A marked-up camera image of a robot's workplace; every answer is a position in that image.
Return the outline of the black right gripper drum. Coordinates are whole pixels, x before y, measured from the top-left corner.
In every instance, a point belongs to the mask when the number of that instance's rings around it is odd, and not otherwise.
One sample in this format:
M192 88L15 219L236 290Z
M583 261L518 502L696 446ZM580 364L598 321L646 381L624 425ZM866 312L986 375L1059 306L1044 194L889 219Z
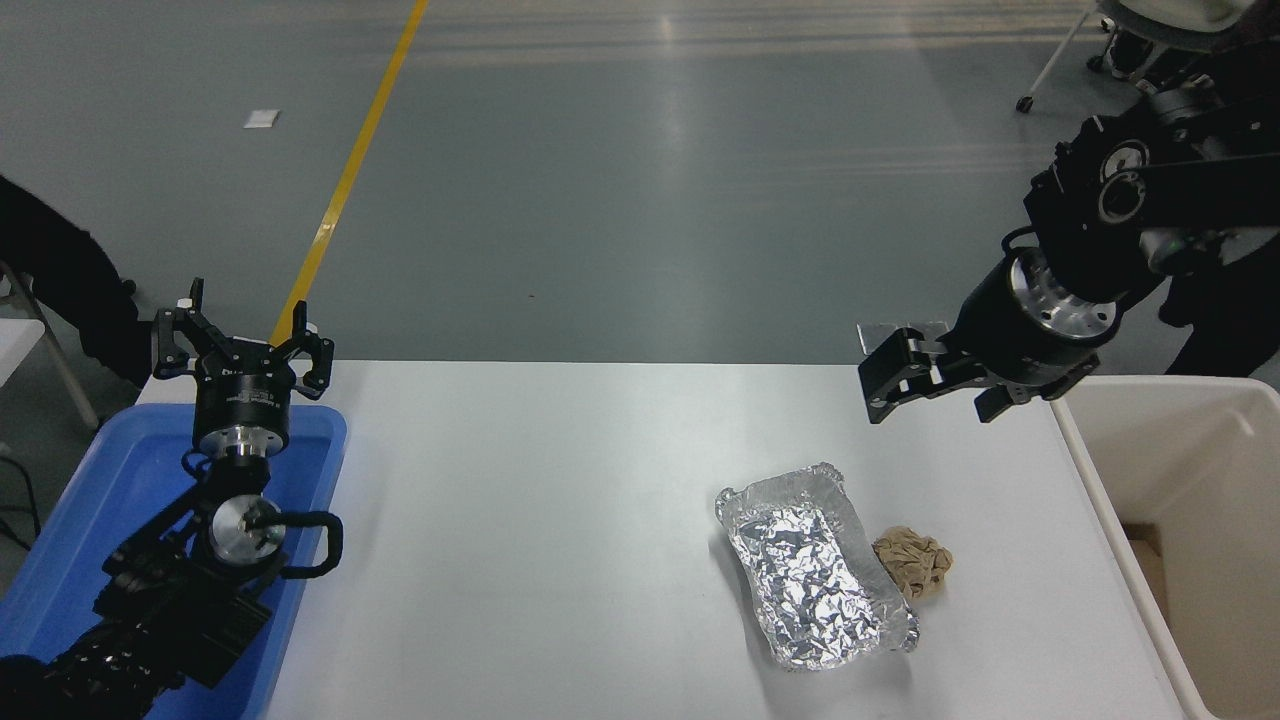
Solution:
M1043 256L1006 256L946 334L946 377L1057 398L1098 365L1100 305L1070 292Z

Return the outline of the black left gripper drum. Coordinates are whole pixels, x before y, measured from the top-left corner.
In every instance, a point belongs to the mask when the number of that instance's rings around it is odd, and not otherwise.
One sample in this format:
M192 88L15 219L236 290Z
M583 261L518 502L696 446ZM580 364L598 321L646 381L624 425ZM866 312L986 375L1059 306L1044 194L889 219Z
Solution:
M210 436L233 427L256 427L287 436L291 393L297 379L288 361L252 360L233 368L219 357L195 364L195 436Z

